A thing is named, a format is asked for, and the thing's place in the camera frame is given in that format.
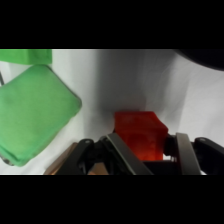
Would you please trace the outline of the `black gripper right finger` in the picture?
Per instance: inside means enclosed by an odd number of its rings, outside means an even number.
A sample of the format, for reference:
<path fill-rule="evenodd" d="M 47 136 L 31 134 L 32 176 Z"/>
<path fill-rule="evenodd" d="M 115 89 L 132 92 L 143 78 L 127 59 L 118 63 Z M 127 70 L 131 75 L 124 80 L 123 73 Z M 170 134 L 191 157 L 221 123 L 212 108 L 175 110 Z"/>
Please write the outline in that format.
<path fill-rule="evenodd" d="M 208 138 L 191 141 L 187 134 L 168 135 L 164 154 L 177 163 L 182 175 L 224 175 L 224 147 Z"/>

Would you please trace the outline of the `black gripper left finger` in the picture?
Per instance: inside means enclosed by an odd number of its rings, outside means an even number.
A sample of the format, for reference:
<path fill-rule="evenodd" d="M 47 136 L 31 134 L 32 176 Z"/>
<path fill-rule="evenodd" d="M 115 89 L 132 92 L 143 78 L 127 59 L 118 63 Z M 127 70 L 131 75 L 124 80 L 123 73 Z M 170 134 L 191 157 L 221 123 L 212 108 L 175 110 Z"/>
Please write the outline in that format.
<path fill-rule="evenodd" d="M 103 136 L 97 142 L 81 140 L 56 174 L 87 175 L 98 163 L 105 165 L 109 175 L 152 175 L 115 133 Z"/>

